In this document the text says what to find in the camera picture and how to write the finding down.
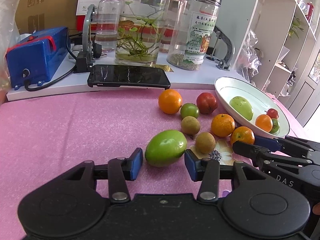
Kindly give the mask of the brown kiwi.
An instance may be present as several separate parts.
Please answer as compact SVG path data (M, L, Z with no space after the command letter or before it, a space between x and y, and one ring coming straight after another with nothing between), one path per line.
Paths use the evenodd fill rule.
M181 131L187 135L196 135L200 129L199 121L193 116L186 116L181 121Z
M215 149L216 141L209 132L200 133L195 140L195 147L202 154L210 154Z

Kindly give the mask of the tangerine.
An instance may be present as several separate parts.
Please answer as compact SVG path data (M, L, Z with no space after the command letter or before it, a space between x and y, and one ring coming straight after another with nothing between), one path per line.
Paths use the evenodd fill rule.
M247 144L254 144L255 136L253 131L245 126L236 128L230 137L230 144L233 145L236 141L241 141Z
M228 114L218 114L212 119L210 130L218 137L227 137L235 130L235 121Z

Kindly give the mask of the large green mango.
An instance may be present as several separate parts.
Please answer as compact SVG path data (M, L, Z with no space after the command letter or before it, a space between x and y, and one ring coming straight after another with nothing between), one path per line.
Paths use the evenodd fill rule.
M178 130L166 130L155 135L148 143L145 158L154 167L169 166L184 154L187 149L187 139Z

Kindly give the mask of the small green tomato in plate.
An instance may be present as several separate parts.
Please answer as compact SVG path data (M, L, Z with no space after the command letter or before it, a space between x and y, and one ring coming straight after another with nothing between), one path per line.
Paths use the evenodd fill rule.
M272 118L272 129L270 130L270 133L272 134L276 134L279 131L280 125L279 125L279 121L276 118Z

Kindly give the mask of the small red tomato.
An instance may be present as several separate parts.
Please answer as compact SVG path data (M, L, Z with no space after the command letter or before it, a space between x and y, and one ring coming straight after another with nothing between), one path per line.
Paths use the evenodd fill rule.
M279 113L276 109L271 108L266 112L266 115L268 115L271 119L278 119Z

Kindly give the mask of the white oval plate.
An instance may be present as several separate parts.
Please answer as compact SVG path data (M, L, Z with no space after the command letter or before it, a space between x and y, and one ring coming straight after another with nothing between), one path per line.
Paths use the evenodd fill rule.
M233 77L220 77L215 81L215 91L217 98L220 100L221 105L223 105L227 113L229 113L229 115L231 115L241 126L250 128L254 134L268 138L283 138L289 134L290 124L283 111L271 100L271 98L253 85ZM249 101L253 110L252 120L247 120L229 104L232 98L236 96L241 96ZM267 133L255 126L255 119L271 108L276 109L279 113L278 120L280 127L279 131L275 134Z

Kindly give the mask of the large orange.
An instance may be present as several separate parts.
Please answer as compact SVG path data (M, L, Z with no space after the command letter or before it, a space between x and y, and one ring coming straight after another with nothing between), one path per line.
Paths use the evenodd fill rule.
M183 103L181 94L174 89L163 91L158 98L160 110L165 114L176 114Z

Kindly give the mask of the pink floral tablecloth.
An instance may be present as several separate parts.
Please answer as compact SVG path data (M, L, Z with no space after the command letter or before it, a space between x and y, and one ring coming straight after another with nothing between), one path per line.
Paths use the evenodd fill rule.
M1 239L22 239L21 199L73 166L105 164L146 148L180 116L164 114L159 89L116 89L1 105Z

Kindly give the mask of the white shelf unit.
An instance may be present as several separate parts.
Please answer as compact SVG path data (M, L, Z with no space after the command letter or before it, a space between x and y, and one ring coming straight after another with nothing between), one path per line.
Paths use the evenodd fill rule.
M315 0L222 0L217 25L233 41L235 56L231 67L239 57L245 37L251 29L255 32L259 48L264 56L260 60L258 74L253 77L259 89L279 96L289 77L284 71L274 69L283 47L290 51L284 60L290 70L296 74L297 82L285 101L286 108L301 125L306 125L319 108L319 92L307 76L311 64L316 58L316 37L312 26L299 7L302 2ZM288 32L293 17L301 20L304 31L289 38Z

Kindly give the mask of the clear jar with seeds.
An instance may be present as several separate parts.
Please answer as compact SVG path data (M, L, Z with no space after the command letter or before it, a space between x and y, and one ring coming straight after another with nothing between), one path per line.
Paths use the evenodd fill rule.
M181 0L172 32L167 62L197 71L209 47L221 0Z

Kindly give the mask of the clear bottle red cap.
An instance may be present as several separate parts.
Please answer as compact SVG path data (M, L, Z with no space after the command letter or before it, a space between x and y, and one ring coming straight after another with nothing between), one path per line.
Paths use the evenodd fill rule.
M123 0L100 0L97 12L95 42L102 53L114 51L117 45L118 22Z

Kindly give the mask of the glass vase with plant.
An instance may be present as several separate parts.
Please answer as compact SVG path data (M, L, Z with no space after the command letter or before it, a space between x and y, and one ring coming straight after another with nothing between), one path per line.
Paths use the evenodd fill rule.
M156 63L167 8L167 0L124 0L118 23L117 64Z

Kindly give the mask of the cardboard box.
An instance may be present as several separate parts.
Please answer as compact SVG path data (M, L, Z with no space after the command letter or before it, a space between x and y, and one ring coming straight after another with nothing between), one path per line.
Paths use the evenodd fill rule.
M78 0L20 0L15 22L20 34L55 27L68 27L76 33Z

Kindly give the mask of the grey clamp bracket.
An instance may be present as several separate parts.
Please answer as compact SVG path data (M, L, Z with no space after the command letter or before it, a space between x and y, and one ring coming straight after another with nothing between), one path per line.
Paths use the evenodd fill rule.
M82 49L76 57L75 73L90 72L95 60L101 57L102 47L91 38L91 22L95 14L94 5L91 4L86 12L82 28Z
M213 61L216 63L216 67L220 70L229 71L231 66L231 60L234 56L235 48L233 42L223 33L223 31L216 25L214 27L214 33L216 34L216 42L221 40L227 48L227 52L223 59L219 59L214 56L215 46L213 47L213 51L206 56L206 59Z

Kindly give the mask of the grey clamp bracket left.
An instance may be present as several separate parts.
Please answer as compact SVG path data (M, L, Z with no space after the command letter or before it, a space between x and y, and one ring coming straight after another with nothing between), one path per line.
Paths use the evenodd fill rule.
M95 14L94 5L91 4L86 12L82 28L82 49L76 57L75 73L90 72L95 60L101 57L102 47L91 38L91 22Z

